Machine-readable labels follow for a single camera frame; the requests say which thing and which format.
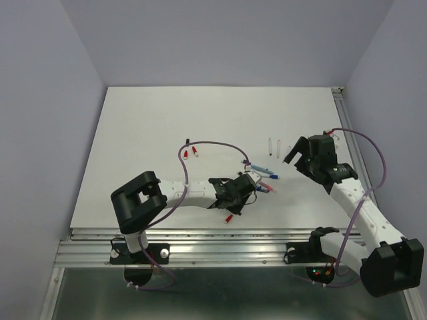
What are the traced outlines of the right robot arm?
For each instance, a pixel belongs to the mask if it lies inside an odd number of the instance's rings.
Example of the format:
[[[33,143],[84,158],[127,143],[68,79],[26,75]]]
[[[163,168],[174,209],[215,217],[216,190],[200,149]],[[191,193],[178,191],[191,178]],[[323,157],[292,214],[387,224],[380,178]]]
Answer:
[[[381,213],[364,190],[358,174],[347,163],[339,163],[334,139],[323,133],[300,137],[284,157],[285,163],[300,154],[295,167],[326,193],[350,218],[363,245],[341,234],[335,227],[318,227],[308,241],[286,244],[284,262],[341,262],[357,273],[364,288],[373,297],[419,286],[422,276],[424,248],[417,239],[408,239]]]

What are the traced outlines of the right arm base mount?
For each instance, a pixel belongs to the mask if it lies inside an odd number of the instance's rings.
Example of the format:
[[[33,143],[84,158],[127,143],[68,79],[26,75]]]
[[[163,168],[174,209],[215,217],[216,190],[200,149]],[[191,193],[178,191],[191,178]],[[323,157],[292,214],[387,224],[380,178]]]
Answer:
[[[310,264],[306,267],[309,280],[325,287],[332,287],[335,277],[335,257],[325,254],[320,239],[329,234],[339,233],[334,227],[318,227],[310,233],[307,241],[287,242],[284,253],[285,264]]]

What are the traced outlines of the white pen black tip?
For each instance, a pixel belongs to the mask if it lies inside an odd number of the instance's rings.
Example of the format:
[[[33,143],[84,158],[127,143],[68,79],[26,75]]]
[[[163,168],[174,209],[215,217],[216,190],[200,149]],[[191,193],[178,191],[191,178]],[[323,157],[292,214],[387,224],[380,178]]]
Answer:
[[[272,156],[272,153],[273,153],[272,139],[271,139],[271,137],[269,137],[269,139],[268,139],[268,154],[269,154],[269,156]]]

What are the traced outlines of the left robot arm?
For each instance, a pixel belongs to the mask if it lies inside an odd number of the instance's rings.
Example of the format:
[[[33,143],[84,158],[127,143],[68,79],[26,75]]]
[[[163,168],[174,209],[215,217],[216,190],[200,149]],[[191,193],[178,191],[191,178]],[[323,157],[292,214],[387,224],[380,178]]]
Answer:
[[[147,258],[145,230],[164,209],[200,207],[240,215],[261,180],[257,173],[247,171],[235,179],[209,178],[185,184],[160,180],[153,171],[142,173],[111,194],[119,230],[127,245],[125,254],[135,263]]]

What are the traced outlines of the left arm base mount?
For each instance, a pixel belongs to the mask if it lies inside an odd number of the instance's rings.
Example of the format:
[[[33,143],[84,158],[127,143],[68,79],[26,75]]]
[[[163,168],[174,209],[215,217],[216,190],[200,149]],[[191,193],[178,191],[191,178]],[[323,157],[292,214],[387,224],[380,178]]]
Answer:
[[[137,240],[137,252],[131,253],[124,237],[110,240],[111,252],[109,264],[124,266],[123,278],[128,287],[138,291],[159,291],[175,284],[176,276],[165,266],[169,263],[170,245],[151,243],[141,250],[141,241]],[[153,287],[149,282],[155,271],[170,277],[170,282]]]

